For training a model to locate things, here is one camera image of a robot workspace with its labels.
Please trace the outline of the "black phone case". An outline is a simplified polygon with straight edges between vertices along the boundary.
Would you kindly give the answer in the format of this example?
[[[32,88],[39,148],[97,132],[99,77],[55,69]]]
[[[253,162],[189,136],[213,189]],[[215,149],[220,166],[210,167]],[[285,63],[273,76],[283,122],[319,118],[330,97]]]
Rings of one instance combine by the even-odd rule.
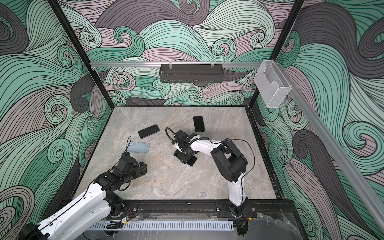
[[[195,127],[196,133],[205,131],[205,124],[202,116],[194,116],[193,121],[194,121],[194,127]]]

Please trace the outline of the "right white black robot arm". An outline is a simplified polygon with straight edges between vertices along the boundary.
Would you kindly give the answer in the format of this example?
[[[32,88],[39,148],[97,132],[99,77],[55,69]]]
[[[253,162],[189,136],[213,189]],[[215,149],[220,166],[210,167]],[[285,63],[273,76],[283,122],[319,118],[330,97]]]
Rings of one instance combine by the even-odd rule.
[[[176,148],[174,156],[183,164],[193,166],[198,153],[213,158],[219,173],[228,181],[231,215],[235,218],[243,216],[247,203],[244,178],[247,175],[248,160],[235,145],[234,139],[214,141],[197,134],[188,135],[182,130],[175,133],[171,128],[165,128],[165,133]]]

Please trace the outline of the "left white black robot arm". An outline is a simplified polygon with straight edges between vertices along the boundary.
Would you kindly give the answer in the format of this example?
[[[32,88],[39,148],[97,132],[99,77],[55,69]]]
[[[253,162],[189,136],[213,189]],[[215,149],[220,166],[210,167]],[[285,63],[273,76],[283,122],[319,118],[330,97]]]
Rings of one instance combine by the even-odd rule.
[[[123,199],[115,192],[132,180],[144,176],[148,166],[124,152],[108,171],[95,178],[78,197],[38,224],[22,228],[20,240],[74,240],[92,225],[108,216],[120,217]]]

